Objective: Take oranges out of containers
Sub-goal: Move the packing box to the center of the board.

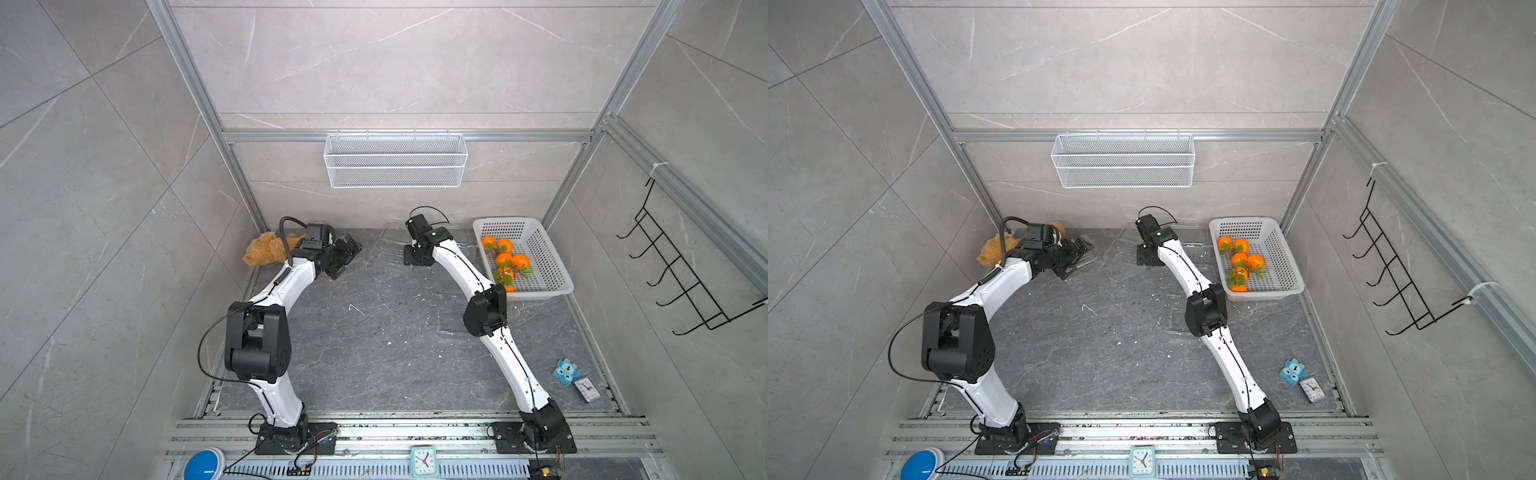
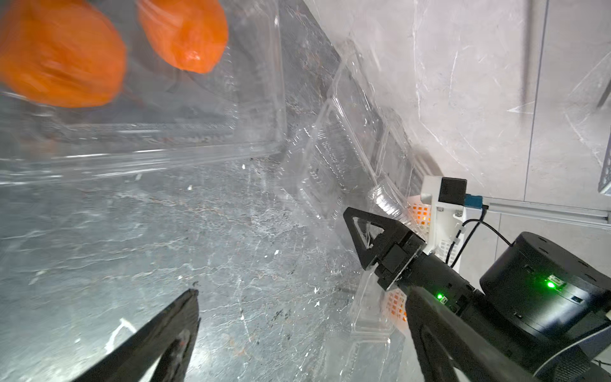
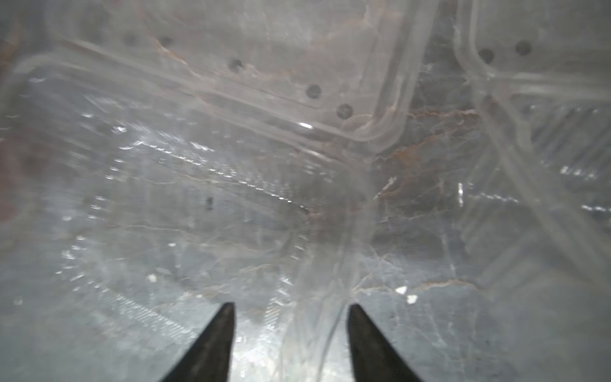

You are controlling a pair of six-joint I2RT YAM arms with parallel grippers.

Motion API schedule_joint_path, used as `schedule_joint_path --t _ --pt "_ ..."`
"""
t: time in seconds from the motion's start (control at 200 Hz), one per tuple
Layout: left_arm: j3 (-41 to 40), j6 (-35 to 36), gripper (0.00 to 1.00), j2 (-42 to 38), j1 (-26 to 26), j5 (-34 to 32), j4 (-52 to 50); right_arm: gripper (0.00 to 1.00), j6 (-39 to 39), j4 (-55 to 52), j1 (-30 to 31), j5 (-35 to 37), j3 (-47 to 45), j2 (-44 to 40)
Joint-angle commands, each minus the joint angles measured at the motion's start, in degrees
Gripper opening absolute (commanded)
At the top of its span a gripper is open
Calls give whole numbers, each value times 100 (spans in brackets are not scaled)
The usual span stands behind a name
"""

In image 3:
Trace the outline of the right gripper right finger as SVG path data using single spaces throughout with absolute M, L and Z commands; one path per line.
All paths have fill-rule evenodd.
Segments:
M 348 309 L 348 343 L 356 382 L 422 382 L 360 304 Z

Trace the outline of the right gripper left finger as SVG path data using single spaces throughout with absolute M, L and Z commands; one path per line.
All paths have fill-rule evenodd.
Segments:
M 161 381 L 229 381 L 234 335 L 235 303 L 226 302 Z

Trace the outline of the clear clamshell container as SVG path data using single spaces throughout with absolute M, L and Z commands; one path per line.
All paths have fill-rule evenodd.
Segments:
M 349 381 L 436 1 L 4 1 L 1 379 Z
M 609 2 L 460 1 L 454 48 L 520 201 L 609 287 Z

